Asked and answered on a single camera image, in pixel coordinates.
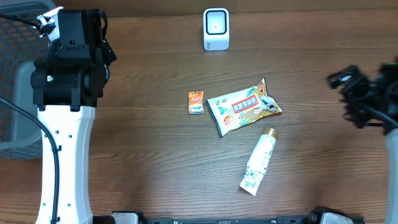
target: orange packet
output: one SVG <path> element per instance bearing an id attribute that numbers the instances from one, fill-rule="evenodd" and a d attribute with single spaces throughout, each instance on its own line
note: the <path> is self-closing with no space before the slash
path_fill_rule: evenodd
<path id="1" fill-rule="evenodd" d="M 188 113 L 189 114 L 204 114 L 203 107 L 203 91 L 189 91 L 188 92 Z"/>

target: tube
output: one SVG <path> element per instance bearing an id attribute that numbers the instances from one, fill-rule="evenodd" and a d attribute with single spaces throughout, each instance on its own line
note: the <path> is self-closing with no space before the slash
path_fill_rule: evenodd
<path id="1" fill-rule="evenodd" d="M 240 186 L 253 196 L 256 196 L 262 178 L 267 172 L 278 134 L 275 129 L 265 128 L 246 165 Z"/>

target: gold cap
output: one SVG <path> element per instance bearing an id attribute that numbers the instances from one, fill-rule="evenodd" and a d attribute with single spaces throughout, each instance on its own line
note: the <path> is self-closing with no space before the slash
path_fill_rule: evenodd
<path id="1" fill-rule="evenodd" d="M 273 128 L 265 128 L 263 134 L 268 134 L 274 137 L 275 139 L 277 139 L 279 135 L 278 131 Z"/>

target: gray plastic basket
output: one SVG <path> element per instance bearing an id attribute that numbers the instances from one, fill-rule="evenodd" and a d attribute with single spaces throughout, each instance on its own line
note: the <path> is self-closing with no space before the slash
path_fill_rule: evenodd
<path id="1" fill-rule="evenodd" d="M 55 5 L 49 0 L 0 0 L 0 13 L 35 21 Z M 30 75 L 33 61 L 45 56 L 48 39 L 39 38 L 33 27 L 0 18 L 0 97 L 12 101 L 34 116 Z M 0 104 L 0 157 L 32 159 L 42 157 L 41 130 L 32 121 Z"/>

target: tabletop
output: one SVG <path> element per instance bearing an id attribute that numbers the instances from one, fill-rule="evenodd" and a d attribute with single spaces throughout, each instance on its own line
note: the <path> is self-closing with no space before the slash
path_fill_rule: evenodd
<path id="1" fill-rule="evenodd" d="M 99 99 L 90 140 L 89 191 L 96 215 L 266 218 L 316 205 L 382 223 L 388 158 L 381 128 L 342 118 L 325 78 L 348 65 L 377 76 L 398 51 L 398 10 L 230 15 L 231 42 L 203 49 L 202 16 L 109 19 L 118 56 Z M 188 91 L 205 99 L 257 85 L 284 112 L 220 138 L 209 109 L 188 114 Z M 279 131 L 256 196 L 239 188 L 265 127 Z M 0 223 L 32 223 L 41 160 L 0 160 Z"/>

